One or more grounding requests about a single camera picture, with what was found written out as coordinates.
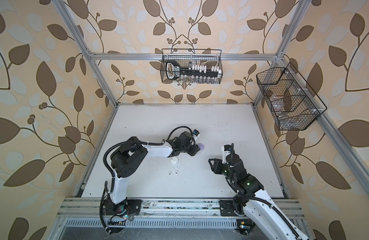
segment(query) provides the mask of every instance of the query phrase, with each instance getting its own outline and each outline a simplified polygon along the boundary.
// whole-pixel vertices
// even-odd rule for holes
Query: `ventilation grate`
[[[118,221],[113,219],[117,224],[114,227],[124,227]],[[102,227],[99,218],[69,218],[66,222],[67,227]],[[171,218],[134,218],[132,222],[126,221],[129,228],[236,228],[235,219],[183,219],[173,220]]]
[[[97,227],[102,226],[99,218],[88,217],[88,218],[69,218],[66,222],[67,227]]]

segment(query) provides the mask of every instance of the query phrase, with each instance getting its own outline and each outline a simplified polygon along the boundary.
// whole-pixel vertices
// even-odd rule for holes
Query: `wallpaper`
[[[369,167],[369,1],[313,0],[285,59]],[[369,198],[317,122],[279,131],[258,107],[287,186],[318,240],[369,239]]]
[[[263,106],[259,115],[281,173],[317,240],[369,239],[369,197],[319,124],[279,131]]]
[[[369,1],[313,1],[285,59],[369,167]]]
[[[266,61],[226,61],[221,84],[162,83],[160,64],[102,60],[100,68],[121,104],[250,103],[259,90],[255,75],[268,68]]]
[[[46,0],[0,0],[0,239],[45,239],[112,111]]]
[[[296,0],[65,0],[92,52],[275,53]]]

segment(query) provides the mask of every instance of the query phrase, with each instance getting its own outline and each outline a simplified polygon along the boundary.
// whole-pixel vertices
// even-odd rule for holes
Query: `black wire basket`
[[[270,68],[256,75],[258,87],[270,109],[279,130],[305,130],[327,106],[308,84],[300,86],[294,78],[296,68],[288,64],[285,68]],[[305,91],[317,97],[322,105],[316,106]]]
[[[162,49],[162,83],[220,84],[223,76],[221,53],[216,49]]]

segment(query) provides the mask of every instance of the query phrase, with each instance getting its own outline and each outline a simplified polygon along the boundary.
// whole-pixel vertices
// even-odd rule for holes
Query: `white tabletop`
[[[231,143],[247,172],[263,184],[269,195],[283,197],[251,105],[243,104],[120,105],[82,197],[101,197],[104,182],[111,182],[110,172],[103,164],[108,148],[132,136],[141,141],[161,142],[175,127],[183,125],[200,132],[196,143],[204,144],[204,150],[193,157],[179,154],[177,164],[171,164],[166,157],[144,159],[130,177],[127,197],[233,197],[235,193],[225,177],[214,174],[208,163],[210,158],[221,159],[221,147]],[[183,131],[186,129],[178,129],[171,138]]]

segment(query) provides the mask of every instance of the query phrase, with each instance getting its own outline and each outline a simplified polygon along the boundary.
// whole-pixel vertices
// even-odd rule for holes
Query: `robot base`
[[[124,209],[128,209],[124,215],[138,214],[141,209],[142,200],[140,199],[125,199],[124,201],[114,204],[111,198],[103,201],[102,209],[105,210],[105,215],[121,214]]]

